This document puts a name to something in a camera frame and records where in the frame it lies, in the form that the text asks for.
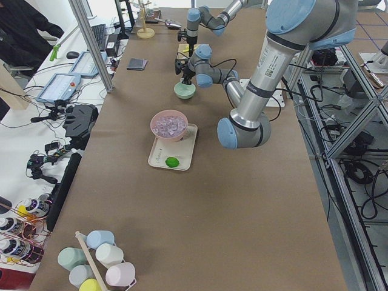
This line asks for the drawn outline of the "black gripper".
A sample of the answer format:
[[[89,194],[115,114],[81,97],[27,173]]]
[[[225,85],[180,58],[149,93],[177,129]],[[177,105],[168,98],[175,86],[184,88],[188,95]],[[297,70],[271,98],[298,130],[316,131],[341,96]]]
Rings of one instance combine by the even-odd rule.
[[[195,76],[195,71],[189,68],[189,59],[175,59],[175,74],[182,73],[181,83],[191,85],[192,78]]]
[[[194,53],[194,45],[197,44],[198,41],[198,28],[189,29],[185,28],[184,30],[180,30],[177,34],[178,42],[181,40],[185,40],[189,45],[189,56],[191,57]]]

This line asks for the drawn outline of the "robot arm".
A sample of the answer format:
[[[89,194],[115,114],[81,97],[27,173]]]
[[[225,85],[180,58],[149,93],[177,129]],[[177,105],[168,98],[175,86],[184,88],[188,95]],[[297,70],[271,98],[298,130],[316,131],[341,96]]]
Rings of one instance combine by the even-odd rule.
[[[191,8],[186,39],[189,58],[175,61],[176,74],[189,85],[196,78],[201,88],[221,84],[234,109],[218,122],[217,134],[227,149],[258,147],[270,138],[270,121],[263,110],[273,96],[293,57],[305,48],[331,49],[350,43],[355,36],[358,1],[272,1],[266,11],[266,36],[260,59],[246,87],[233,69],[211,65],[212,49],[198,44],[199,25],[220,35],[236,14],[256,1],[233,1],[217,17],[207,7]]]
[[[217,16],[213,16],[205,5],[190,8],[187,12],[187,27],[178,32],[178,41],[186,40],[189,46],[188,55],[191,57],[198,43],[200,25],[211,30],[216,36],[220,36],[242,8],[257,5],[260,8],[267,8],[268,1],[234,0]]]

